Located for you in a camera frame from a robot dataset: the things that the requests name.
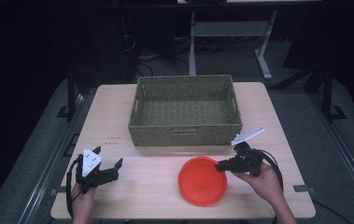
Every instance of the human arm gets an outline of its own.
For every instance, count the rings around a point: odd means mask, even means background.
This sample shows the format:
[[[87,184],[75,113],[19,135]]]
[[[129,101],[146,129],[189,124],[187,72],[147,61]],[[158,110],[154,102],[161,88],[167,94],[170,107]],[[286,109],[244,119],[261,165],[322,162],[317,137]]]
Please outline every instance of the human arm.
[[[244,173],[234,173],[234,175],[250,184],[261,198],[270,203],[279,224],[295,224],[296,219],[284,198],[276,172],[264,162],[261,165],[261,170],[258,177]]]
[[[74,224],[88,224],[92,221],[92,209],[94,208],[94,195],[96,188],[89,188],[85,194],[81,191],[82,186],[77,183],[72,188],[71,192],[72,198],[75,199],[72,202]]]

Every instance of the white triangular piece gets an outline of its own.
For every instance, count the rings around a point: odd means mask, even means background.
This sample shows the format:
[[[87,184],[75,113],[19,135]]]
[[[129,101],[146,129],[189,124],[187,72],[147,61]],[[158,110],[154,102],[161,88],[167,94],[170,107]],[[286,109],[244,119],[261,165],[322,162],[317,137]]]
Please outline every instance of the white triangular piece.
[[[83,152],[83,177],[86,177],[100,162],[102,157],[93,153],[91,150],[84,148]]]
[[[247,141],[249,138],[261,133],[264,131],[264,128],[260,128],[259,130],[257,131],[254,131],[254,132],[249,132],[249,133],[243,133],[243,134],[237,134],[235,139],[231,142],[231,145],[232,146],[235,146],[239,143],[242,143],[242,142],[245,142]]]

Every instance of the basket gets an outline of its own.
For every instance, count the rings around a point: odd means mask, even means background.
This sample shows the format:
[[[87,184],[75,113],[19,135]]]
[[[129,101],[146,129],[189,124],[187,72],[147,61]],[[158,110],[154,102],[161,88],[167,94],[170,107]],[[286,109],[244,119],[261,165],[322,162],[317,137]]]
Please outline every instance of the basket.
[[[136,147],[227,146],[242,127],[231,76],[138,79],[128,125]]]

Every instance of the green woven basket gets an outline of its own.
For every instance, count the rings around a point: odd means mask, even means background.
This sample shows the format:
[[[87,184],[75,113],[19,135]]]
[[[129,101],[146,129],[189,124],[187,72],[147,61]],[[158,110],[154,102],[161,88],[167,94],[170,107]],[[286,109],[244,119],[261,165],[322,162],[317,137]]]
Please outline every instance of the green woven basket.
[[[226,146],[242,127],[231,76],[138,79],[128,125],[137,147]]]

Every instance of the light wood tabletop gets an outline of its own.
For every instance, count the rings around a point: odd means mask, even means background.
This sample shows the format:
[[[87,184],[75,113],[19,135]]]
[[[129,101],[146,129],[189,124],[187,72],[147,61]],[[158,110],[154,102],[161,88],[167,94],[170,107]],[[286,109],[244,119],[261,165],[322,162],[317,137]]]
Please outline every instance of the light wood tabletop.
[[[98,88],[72,156],[74,160],[85,147],[101,147],[103,161],[100,170],[113,167],[123,158],[119,180],[97,189],[93,218],[242,219],[275,215],[272,207],[251,186],[230,172],[226,172],[227,189],[219,202],[197,206],[185,200],[177,183],[183,164],[198,156],[215,161],[230,159],[235,155],[233,147],[135,147],[128,131],[135,88],[135,84]],[[276,158],[292,213],[298,218],[313,217],[316,210],[308,192],[295,192],[293,189],[293,186],[304,185],[304,181],[266,88],[259,82],[235,82],[234,90],[243,120],[241,133],[261,127],[265,129],[249,139],[249,145],[266,150]],[[65,193],[57,194],[51,215],[70,218]]]

